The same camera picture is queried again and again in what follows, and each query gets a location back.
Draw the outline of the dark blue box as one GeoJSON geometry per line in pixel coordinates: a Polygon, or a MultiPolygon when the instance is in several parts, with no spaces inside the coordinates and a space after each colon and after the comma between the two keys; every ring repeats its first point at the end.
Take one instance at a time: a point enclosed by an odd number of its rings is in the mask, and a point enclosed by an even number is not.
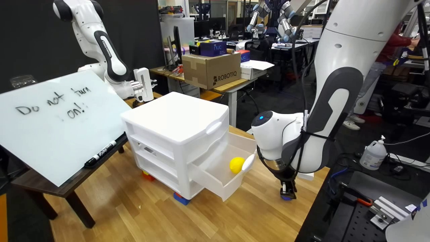
{"type": "Polygon", "coordinates": [[[216,57],[227,54],[227,43],[224,41],[201,42],[200,55],[207,57],[216,57]]]}

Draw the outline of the blue block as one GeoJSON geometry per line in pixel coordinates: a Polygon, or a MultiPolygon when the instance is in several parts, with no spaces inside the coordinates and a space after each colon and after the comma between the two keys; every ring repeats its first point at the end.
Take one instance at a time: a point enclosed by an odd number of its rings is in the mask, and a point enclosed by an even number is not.
{"type": "Polygon", "coordinates": [[[186,199],[186,198],[184,198],[183,196],[181,196],[180,194],[178,194],[177,192],[174,192],[173,193],[173,197],[174,197],[174,199],[176,200],[176,201],[178,201],[178,202],[180,202],[181,204],[183,204],[183,205],[188,205],[189,204],[189,202],[190,202],[190,200],[189,199],[186,199]]]}

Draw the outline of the yellow ball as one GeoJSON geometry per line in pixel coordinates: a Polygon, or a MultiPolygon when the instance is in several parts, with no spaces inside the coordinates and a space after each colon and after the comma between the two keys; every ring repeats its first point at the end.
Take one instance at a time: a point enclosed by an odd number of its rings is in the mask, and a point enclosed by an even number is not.
{"type": "Polygon", "coordinates": [[[230,160],[230,171],[233,174],[238,174],[241,172],[243,164],[245,163],[245,159],[243,157],[235,157],[230,160]]]}

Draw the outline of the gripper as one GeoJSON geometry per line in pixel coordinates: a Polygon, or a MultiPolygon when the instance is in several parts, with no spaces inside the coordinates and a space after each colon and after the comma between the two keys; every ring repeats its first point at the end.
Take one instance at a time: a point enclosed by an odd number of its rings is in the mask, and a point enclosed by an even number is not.
{"type": "Polygon", "coordinates": [[[296,173],[295,170],[290,168],[289,166],[275,166],[269,167],[269,171],[277,178],[281,183],[281,196],[289,196],[290,199],[297,199],[296,192],[296,173]]]}

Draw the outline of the dark wooden table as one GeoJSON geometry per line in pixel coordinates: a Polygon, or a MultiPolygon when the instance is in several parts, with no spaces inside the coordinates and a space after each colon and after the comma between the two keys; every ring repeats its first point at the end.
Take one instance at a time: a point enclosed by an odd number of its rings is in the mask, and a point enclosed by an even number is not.
{"type": "Polygon", "coordinates": [[[75,190],[97,169],[103,165],[115,152],[124,153],[124,145],[128,141],[125,133],[116,139],[117,144],[112,150],[108,151],[94,167],[89,169],[82,168],[68,179],[61,186],[57,187],[52,182],[48,181],[41,174],[33,169],[29,169],[23,175],[12,181],[12,185],[23,189],[26,194],[35,202],[37,207],[44,213],[48,219],[57,218],[58,214],[45,199],[44,194],[57,196],[66,199],[75,214],[79,217],[86,228],[91,229],[95,225],[95,221],[88,212],[87,208],[81,202],[75,190]]]}

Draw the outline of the black marker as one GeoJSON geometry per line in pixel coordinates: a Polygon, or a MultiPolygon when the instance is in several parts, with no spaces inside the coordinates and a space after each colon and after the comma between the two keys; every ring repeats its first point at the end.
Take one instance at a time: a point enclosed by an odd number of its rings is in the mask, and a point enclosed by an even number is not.
{"type": "Polygon", "coordinates": [[[111,141],[106,147],[104,147],[100,152],[98,152],[96,155],[94,155],[92,158],[90,158],[85,164],[84,168],[91,168],[94,167],[98,161],[105,156],[109,151],[111,151],[115,146],[117,142],[115,140],[111,141]]]}

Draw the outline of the white power strip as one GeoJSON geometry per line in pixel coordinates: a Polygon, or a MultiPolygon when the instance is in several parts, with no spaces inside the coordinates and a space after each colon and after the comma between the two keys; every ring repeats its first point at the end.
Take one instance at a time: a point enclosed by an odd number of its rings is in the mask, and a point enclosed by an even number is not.
{"type": "Polygon", "coordinates": [[[414,160],[411,158],[407,158],[401,155],[397,155],[397,154],[389,154],[390,158],[393,158],[396,161],[399,161],[402,164],[411,166],[411,167],[416,167],[418,169],[424,170],[426,172],[430,173],[430,158],[428,159],[429,162],[421,162],[418,160],[414,160]]]}

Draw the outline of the white plastic drawer unit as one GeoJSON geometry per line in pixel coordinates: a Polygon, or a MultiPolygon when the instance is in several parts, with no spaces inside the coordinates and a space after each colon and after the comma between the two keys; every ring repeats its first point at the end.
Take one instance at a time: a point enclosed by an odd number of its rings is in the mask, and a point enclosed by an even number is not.
{"type": "Polygon", "coordinates": [[[230,132],[220,103],[171,92],[121,118],[137,167],[187,201],[204,189],[227,200],[256,158],[256,142],[230,132]]]}

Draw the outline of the white plastic jug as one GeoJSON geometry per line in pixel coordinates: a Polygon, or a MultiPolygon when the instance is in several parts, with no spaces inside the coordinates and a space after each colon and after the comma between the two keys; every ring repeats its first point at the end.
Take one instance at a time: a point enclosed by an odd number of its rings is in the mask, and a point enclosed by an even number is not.
{"type": "Polygon", "coordinates": [[[384,146],[385,136],[381,135],[379,140],[372,141],[364,147],[364,152],[360,158],[360,165],[369,170],[378,170],[388,153],[384,146]]]}

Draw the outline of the clear glass container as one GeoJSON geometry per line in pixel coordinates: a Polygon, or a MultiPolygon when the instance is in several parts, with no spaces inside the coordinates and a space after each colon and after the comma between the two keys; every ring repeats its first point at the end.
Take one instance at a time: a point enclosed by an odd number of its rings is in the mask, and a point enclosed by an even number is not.
{"type": "Polygon", "coordinates": [[[15,76],[9,81],[14,89],[20,89],[38,83],[38,81],[32,75],[15,76]]]}

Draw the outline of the monitor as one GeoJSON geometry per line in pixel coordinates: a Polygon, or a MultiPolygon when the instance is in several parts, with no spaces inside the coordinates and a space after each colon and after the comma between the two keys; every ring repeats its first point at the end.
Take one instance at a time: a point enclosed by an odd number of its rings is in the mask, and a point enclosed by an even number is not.
{"type": "Polygon", "coordinates": [[[173,71],[182,64],[182,45],[180,42],[179,28],[178,26],[173,27],[173,39],[167,37],[169,52],[171,54],[171,64],[167,65],[169,71],[173,71]]]}

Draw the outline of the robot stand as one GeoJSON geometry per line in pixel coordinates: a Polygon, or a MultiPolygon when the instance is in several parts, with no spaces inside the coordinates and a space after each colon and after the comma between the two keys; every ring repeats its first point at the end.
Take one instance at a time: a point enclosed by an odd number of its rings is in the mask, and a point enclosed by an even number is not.
{"type": "Polygon", "coordinates": [[[324,220],[330,209],[329,191],[335,187],[335,181],[355,184],[358,189],[363,189],[363,194],[372,198],[383,188],[388,189],[383,194],[389,197],[397,198],[400,194],[406,194],[403,204],[412,201],[416,205],[418,199],[423,199],[430,192],[430,173],[415,167],[408,167],[408,175],[399,179],[388,174],[386,165],[378,171],[365,171],[372,177],[368,183],[374,188],[366,187],[364,182],[353,178],[352,170],[331,179],[340,170],[341,167],[337,165],[329,171],[295,242],[386,242],[382,231],[370,222],[370,213],[365,212],[362,205],[340,203],[334,215],[324,220]]]}

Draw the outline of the black table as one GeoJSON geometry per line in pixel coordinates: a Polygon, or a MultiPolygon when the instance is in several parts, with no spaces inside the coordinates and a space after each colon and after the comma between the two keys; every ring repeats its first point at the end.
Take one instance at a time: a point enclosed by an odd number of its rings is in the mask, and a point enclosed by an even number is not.
{"type": "Polygon", "coordinates": [[[274,43],[271,50],[285,55],[287,59],[292,59],[292,54],[295,54],[298,70],[304,70],[314,60],[319,41],[319,38],[301,38],[295,44],[274,43]]]}

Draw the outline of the wooden top desk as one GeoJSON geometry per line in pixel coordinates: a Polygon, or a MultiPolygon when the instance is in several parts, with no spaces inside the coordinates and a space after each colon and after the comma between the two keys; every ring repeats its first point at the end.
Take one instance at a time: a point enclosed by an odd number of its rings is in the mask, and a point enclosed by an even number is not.
{"type": "MultiPolygon", "coordinates": [[[[149,70],[150,73],[161,75],[168,79],[185,83],[184,75],[174,75],[171,71],[168,71],[164,67],[157,67],[149,70]]],[[[228,98],[229,107],[229,124],[233,127],[237,125],[237,112],[238,112],[238,91],[249,84],[253,84],[257,79],[246,80],[238,79],[228,84],[216,87],[214,89],[202,89],[200,91],[200,98],[208,101],[214,101],[219,97],[228,98]]]]}

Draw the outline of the closed white drawer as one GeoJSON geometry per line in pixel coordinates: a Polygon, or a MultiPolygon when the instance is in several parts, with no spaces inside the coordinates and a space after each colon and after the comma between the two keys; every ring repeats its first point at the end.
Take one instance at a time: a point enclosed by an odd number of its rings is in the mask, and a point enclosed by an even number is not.
{"type": "Polygon", "coordinates": [[[130,112],[123,116],[126,133],[138,148],[171,161],[182,156],[186,163],[204,155],[210,146],[228,132],[229,113],[198,115],[171,113],[149,119],[130,112]]]}

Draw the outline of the cardboard box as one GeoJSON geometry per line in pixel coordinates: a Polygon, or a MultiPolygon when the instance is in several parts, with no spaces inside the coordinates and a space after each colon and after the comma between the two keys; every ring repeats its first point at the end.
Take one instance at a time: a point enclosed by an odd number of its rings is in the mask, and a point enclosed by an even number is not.
{"type": "Polygon", "coordinates": [[[203,89],[214,89],[241,78],[241,54],[216,57],[184,55],[182,67],[186,83],[203,89]]]}

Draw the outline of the whiteboard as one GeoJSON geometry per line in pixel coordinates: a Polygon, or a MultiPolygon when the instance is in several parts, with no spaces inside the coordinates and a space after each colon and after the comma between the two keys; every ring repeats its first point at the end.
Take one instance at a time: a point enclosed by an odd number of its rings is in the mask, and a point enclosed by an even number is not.
{"type": "Polygon", "coordinates": [[[56,186],[124,132],[130,110],[87,70],[0,94],[0,145],[56,186]]]}

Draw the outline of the pair of silver robot arms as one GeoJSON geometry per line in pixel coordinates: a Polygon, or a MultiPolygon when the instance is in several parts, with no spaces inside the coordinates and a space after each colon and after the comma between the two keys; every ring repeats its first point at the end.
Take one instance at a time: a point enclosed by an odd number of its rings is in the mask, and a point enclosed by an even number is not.
{"type": "Polygon", "coordinates": [[[293,27],[289,22],[295,14],[291,0],[259,0],[252,9],[251,20],[246,31],[252,32],[253,29],[257,29],[258,18],[264,19],[270,15],[262,39],[272,40],[275,43],[290,43],[297,33],[297,27],[293,27]]]}

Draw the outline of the white flat box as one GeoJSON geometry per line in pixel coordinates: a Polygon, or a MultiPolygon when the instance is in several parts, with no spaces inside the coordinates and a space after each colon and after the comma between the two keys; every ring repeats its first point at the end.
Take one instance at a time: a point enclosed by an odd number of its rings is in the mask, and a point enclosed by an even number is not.
{"type": "Polygon", "coordinates": [[[267,74],[267,70],[274,66],[275,64],[258,60],[249,60],[247,62],[242,62],[241,78],[252,81],[267,74]]]}

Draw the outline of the aluminium bracket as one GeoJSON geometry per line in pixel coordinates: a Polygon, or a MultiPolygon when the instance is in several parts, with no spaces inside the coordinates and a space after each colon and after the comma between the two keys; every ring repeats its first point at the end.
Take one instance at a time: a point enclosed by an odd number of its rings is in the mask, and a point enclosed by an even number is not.
{"type": "Polygon", "coordinates": [[[410,215],[383,196],[373,201],[369,211],[372,213],[370,222],[379,230],[385,230],[390,224],[400,222],[410,215]]]}

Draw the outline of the person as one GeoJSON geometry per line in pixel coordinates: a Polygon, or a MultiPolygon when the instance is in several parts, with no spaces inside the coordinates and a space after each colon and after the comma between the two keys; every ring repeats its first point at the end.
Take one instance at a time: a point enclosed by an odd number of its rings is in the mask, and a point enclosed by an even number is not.
{"type": "Polygon", "coordinates": [[[411,38],[400,36],[400,29],[401,24],[399,24],[394,30],[394,32],[391,34],[389,40],[386,42],[385,46],[381,50],[375,62],[372,64],[372,67],[370,68],[368,74],[366,75],[361,86],[361,90],[356,98],[355,104],[353,104],[353,107],[351,108],[345,121],[343,122],[343,126],[345,126],[346,128],[351,130],[359,130],[360,127],[357,124],[365,123],[364,119],[361,119],[359,116],[354,114],[355,105],[368,92],[372,84],[378,80],[380,75],[386,69],[387,64],[392,61],[391,58],[394,56],[396,48],[418,46],[418,43],[420,41],[419,37],[411,38]]]}

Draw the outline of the open white drawer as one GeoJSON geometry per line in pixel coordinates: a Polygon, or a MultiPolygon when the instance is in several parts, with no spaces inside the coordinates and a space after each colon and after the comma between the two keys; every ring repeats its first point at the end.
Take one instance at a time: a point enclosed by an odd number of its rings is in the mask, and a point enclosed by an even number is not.
{"type": "Polygon", "coordinates": [[[233,174],[230,160],[235,157],[246,159],[252,154],[257,157],[254,139],[227,132],[204,155],[189,164],[189,177],[224,202],[241,186],[247,173],[233,174]]]}

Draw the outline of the office chair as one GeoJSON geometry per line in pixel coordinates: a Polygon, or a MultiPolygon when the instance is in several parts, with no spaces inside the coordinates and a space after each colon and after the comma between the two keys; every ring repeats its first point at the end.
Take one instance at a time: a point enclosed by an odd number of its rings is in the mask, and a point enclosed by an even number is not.
{"type": "Polygon", "coordinates": [[[272,63],[273,58],[271,48],[273,43],[274,39],[271,37],[266,37],[261,40],[247,41],[245,43],[245,50],[250,52],[251,60],[272,63]]]}

